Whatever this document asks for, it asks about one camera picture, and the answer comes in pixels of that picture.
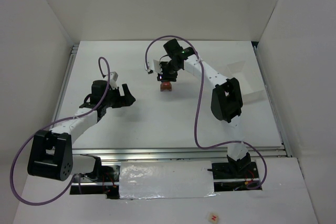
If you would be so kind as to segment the brown wedge wood block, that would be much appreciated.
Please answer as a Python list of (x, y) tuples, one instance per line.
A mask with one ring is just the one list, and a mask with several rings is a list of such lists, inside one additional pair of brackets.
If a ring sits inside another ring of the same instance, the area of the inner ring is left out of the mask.
[(164, 87), (161, 87), (160, 90), (161, 90), (161, 92), (163, 92), (163, 91), (172, 91), (172, 88), (168, 87), (168, 86), (167, 87), (164, 86)]

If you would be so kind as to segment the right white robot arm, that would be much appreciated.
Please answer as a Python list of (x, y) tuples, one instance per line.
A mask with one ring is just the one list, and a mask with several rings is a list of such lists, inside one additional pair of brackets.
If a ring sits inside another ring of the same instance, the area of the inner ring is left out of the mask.
[[(201, 59), (195, 47), (189, 42), (188, 47), (180, 45), (181, 37), (171, 36), (168, 42), (163, 45), (169, 61), (156, 64), (155, 72), (160, 82), (175, 82), (180, 70), (187, 71), (196, 77), (200, 83), (200, 91), (197, 100), (196, 114), (194, 120), (194, 141), (202, 150), (213, 149), (220, 146), (227, 146), (228, 173), (240, 175), (244, 173), (251, 164), (251, 157), (248, 152), (249, 144), (244, 141), (240, 129), (240, 116), (243, 107), (242, 93), (239, 81), (235, 78), (226, 77), (218, 73), (213, 67)], [(230, 140), (211, 146), (202, 146), (198, 141), (198, 119), (205, 87), (212, 92), (211, 112), (215, 119), (223, 122), (226, 126)]]

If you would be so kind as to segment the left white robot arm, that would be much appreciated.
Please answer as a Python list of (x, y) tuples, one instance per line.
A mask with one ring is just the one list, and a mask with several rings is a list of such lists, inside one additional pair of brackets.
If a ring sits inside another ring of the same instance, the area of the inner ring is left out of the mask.
[(91, 93), (69, 120), (58, 123), (50, 130), (39, 130), (33, 137), (27, 171), (31, 176), (59, 181), (66, 180), (72, 171), (72, 146), (83, 133), (96, 125), (108, 108), (131, 106), (135, 97), (126, 83), (112, 87), (105, 80), (92, 83)]

